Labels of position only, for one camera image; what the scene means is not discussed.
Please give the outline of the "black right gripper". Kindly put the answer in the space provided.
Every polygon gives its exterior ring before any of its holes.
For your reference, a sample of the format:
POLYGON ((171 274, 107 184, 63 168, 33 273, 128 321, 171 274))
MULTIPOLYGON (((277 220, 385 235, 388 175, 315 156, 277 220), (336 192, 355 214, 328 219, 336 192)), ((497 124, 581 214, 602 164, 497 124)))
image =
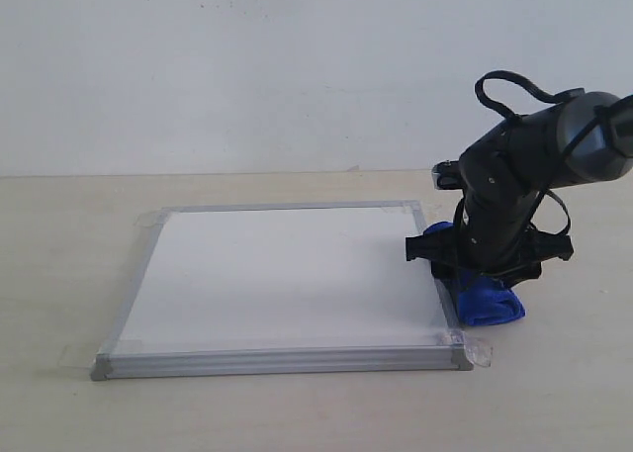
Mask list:
POLYGON ((406 261, 425 259, 513 286, 536 279, 544 261, 568 261, 571 238, 532 222, 533 205, 551 191, 552 168, 562 153, 562 111, 550 108, 503 121, 458 159, 465 189, 453 225, 405 239, 406 261))

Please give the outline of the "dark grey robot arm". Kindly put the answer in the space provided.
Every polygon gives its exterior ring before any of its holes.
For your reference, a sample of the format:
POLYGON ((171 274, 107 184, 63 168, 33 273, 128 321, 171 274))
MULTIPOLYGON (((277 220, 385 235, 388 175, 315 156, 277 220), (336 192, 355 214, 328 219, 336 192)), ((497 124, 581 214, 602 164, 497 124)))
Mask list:
POLYGON ((632 169, 632 100, 589 92, 540 112, 512 117, 437 164, 439 190, 462 198, 452 225, 409 237, 409 261, 430 261, 437 278, 460 270, 512 287, 536 279, 543 262, 569 260, 569 231, 536 228, 532 218, 559 188, 613 181, 632 169))

